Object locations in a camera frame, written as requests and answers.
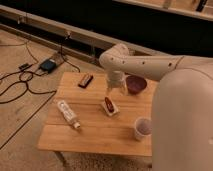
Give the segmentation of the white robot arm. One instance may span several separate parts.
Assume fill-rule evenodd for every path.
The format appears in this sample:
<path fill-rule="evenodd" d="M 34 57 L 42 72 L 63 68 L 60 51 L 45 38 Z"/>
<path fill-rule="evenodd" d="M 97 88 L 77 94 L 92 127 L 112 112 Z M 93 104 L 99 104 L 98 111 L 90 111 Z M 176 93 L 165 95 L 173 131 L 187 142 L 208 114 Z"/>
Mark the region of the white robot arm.
<path fill-rule="evenodd" d="M 100 55 L 108 84 L 125 73 L 157 82 L 152 101 L 153 171 L 213 171 L 213 58 L 132 56 L 124 44 Z"/>

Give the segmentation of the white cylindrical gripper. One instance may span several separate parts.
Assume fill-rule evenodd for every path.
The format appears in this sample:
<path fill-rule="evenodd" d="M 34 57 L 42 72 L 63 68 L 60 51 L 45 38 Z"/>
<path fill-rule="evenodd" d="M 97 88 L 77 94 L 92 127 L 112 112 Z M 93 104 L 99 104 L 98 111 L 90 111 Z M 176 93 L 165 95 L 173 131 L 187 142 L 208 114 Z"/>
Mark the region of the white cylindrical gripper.
<path fill-rule="evenodd" d="M 126 91 L 125 74 L 121 71 L 106 72 L 107 89 L 106 94 L 109 95 L 113 89 L 117 88 L 122 94 Z"/>

